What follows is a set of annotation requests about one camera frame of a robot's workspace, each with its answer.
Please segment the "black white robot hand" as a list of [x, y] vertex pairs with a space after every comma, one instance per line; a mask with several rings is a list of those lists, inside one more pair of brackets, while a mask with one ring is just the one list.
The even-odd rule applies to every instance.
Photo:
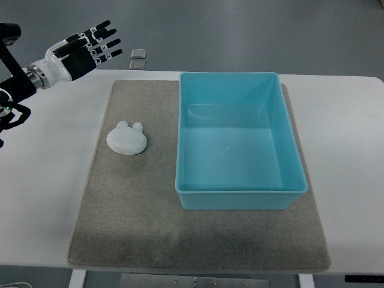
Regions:
[[[81, 32], [79, 37], [86, 37], [90, 45], [97, 45], [116, 33], [115, 28], [106, 29], [109, 25], [110, 20], [106, 20]], [[120, 42], [118, 38], [89, 51], [83, 47], [84, 40], [70, 43], [62, 40], [48, 48], [43, 59], [31, 63], [27, 67], [27, 75], [35, 86], [54, 86], [58, 82], [75, 81], [96, 69], [96, 65], [122, 54], [122, 49], [118, 49], [95, 59], [91, 56], [99, 55]]]

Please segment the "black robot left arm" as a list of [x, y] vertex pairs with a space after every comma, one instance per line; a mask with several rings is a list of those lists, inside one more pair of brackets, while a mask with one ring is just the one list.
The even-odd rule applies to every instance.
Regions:
[[54, 44], [43, 59], [24, 70], [8, 47], [21, 36], [21, 28], [14, 23], [1, 23], [1, 61], [11, 77], [1, 82], [1, 131], [23, 124], [31, 115], [30, 108], [21, 104], [38, 89], [49, 89], [58, 82], [75, 81], [122, 53], [110, 49], [121, 42], [106, 39], [116, 33], [108, 30], [107, 20], [84, 32], [76, 33]]

